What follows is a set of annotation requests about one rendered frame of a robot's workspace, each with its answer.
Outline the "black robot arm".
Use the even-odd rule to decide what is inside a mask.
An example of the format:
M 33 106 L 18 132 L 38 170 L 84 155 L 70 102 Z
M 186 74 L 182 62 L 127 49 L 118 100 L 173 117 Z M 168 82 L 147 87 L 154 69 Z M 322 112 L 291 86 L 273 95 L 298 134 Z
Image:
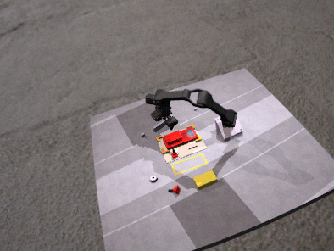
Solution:
M 191 99 L 192 92 L 199 92 L 197 103 L 194 103 Z M 147 94 L 145 96 L 147 104 L 159 105 L 160 108 L 168 108 L 170 106 L 170 101 L 173 100 L 185 100 L 191 103 L 195 107 L 199 108 L 209 108 L 216 114 L 220 116 L 223 127 L 235 127 L 237 120 L 237 112 L 233 109 L 226 109 L 220 104 L 216 103 L 212 96 L 204 90 L 201 89 L 184 89 L 180 91 L 165 91 L 164 89 L 158 89 L 155 94 Z M 164 118 L 164 112 L 162 110 L 156 109 L 151 113 L 151 116 L 155 121 L 161 121 Z

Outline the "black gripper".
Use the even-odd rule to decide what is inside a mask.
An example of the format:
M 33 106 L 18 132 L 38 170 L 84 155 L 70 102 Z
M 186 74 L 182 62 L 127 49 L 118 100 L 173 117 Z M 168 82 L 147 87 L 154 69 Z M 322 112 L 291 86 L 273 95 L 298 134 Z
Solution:
M 170 130 L 172 130 L 174 126 L 178 124 L 178 120 L 176 119 L 176 117 L 171 117 L 171 114 L 172 114 L 172 112 L 170 111 L 171 106 L 163 109 L 163 108 L 160 108 L 159 105 L 156 105 L 155 109 L 158 109 L 158 107 L 160 110 L 162 110 L 162 112 L 164 112 L 165 117 L 164 118 L 162 117 L 162 118 L 165 121 L 166 125 L 170 128 Z M 168 119 L 166 119 L 166 117 Z

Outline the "yellow rectangular block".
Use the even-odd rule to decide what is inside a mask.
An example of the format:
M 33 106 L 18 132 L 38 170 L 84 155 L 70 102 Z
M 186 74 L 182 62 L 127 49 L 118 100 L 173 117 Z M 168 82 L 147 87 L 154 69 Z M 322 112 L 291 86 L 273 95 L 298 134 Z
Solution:
M 196 184 L 198 190 L 201 190 L 218 182 L 216 175 L 212 170 L 200 176 L 193 177 L 193 181 Z

